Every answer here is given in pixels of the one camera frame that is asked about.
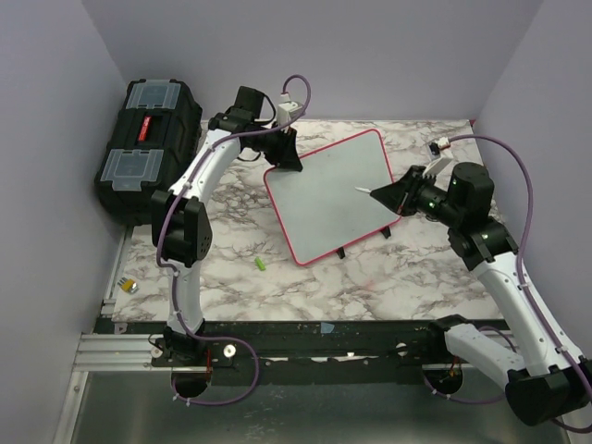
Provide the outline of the green marker cap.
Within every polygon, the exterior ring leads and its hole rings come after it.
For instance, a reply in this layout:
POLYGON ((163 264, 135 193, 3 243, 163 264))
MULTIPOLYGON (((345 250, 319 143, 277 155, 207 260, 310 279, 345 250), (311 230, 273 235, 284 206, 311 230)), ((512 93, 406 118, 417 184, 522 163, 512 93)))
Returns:
POLYGON ((260 271, 266 271, 265 264, 264 264, 263 260, 262 260, 260 257, 256 257, 256 258, 254 259, 254 262, 255 262, 255 264, 256 264, 256 266, 257 266, 257 268, 258 268, 260 271))

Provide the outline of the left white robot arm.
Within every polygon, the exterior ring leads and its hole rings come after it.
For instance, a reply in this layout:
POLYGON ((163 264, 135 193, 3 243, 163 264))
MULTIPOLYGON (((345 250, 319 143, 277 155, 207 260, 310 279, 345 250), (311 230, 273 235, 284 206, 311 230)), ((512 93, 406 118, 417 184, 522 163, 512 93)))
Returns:
POLYGON ((302 171, 296 150, 295 123, 307 110, 282 92, 271 122, 261 118, 266 94, 239 88, 235 102, 212 117, 203 146, 188 169, 167 191, 151 200, 152 240, 156 263, 169 276, 169 315, 163 337, 155 346, 165 360, 199 363, 207 350, 201 329, 200 272, 213 242, 206 205, 228 167, 249 148, 274 167, 302 171))

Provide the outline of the pink-framed whiteboard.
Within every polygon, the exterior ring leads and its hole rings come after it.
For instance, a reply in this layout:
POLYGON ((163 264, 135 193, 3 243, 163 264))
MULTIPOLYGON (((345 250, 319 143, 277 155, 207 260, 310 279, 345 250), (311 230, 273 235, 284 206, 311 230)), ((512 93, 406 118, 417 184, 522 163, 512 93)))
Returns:
POLYGON ((366 129, 300 157, 303 170, 277 167, 264 184, 297 265, 309 265, 377 233, 390 236, 399 217, 354 187, 393 182, 382 135, 366 129))

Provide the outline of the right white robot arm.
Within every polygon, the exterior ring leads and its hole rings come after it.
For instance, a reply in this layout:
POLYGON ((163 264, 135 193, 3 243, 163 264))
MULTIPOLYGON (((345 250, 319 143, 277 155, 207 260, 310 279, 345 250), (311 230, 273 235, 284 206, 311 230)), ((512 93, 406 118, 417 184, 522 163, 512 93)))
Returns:
POLYGON ((514 414, 536 426, 591 402, 591 362, 545 308, 506 227, 490 215, 494 182, 484 166, 456 165, 442 190, 421 166, 370 196, 399 216, 424 214, 448 229, 452 250, 492 296, 512 332, 517 351, 481 333, 459 315, 434 321, 425 340, 439 363, 458 357, 504 391, 514 414))

